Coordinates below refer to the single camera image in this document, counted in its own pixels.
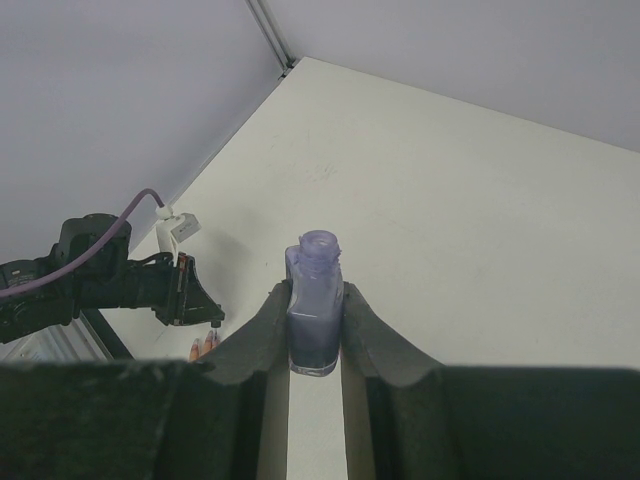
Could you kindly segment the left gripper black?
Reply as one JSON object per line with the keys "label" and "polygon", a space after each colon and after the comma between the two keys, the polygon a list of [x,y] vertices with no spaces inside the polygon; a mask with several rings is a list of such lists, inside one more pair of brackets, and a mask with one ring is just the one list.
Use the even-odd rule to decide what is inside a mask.
{"label": "left gripper black", "polygon": [[221,325],[225,313],[198,279],[195,260],[183,252],[175,260],[158,268],[163,298],[152,308],[156,318],[168,326]]}

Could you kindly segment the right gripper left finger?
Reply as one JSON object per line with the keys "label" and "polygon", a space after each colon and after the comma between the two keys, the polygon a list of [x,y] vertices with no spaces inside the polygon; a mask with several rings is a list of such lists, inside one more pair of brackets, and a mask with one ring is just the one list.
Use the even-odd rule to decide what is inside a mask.
{"label": "right gripper left finger", "polygon": [[199,360],[1,367],[5,479],[283,479],[288,282]]}

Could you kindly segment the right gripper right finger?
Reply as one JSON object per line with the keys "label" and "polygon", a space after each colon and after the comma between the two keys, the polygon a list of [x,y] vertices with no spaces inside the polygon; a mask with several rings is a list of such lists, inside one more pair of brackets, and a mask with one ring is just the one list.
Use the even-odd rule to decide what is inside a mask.
{"label": "right gripper right finger", "polygon": [[352,479],[635,479],[632,369],[445,365],[344,288],[341,384]]}

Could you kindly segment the purple nail polish bottle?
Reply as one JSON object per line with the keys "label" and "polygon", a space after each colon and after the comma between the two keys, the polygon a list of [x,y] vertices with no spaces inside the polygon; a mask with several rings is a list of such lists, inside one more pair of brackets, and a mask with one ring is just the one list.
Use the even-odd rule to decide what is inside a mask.
{"label": "purple nail polish bottle", "polygon": [[325,230],[309,231],[285,250],[289,364],[297,374],[325,377],[337,363],[344,299],[340,254],[337,237]]}

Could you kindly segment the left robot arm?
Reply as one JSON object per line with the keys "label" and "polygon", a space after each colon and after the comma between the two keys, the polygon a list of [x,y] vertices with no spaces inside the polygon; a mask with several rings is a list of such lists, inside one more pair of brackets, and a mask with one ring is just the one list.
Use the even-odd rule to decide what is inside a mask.
{"label": "left robot arm", "polygon": [[[66,220],[59,241],[45,257],[1,266],[1,288],[26,285],[78,258],[113,223],[110,214]],[[169,326],[221,325],[225,314],[204,290],[195,258],[158,252],[130,260],[132,227],[125,223],[101,250],[61,278],[33,290],[1,299],[1,342],[10,343],[45,328],[68,325],[85,309],[149,308]]]}

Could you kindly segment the left aluminium frame post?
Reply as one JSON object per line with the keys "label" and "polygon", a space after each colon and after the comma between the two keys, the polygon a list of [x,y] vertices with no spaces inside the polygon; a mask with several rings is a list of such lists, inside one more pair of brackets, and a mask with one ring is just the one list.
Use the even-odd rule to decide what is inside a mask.
{"label": "left aluminium frame post", "polygon": [[286,40],[284,31],[267,1],[246,0],[245,3],[282,70],[280,79],[286,78],[297,65],[298,58]]}

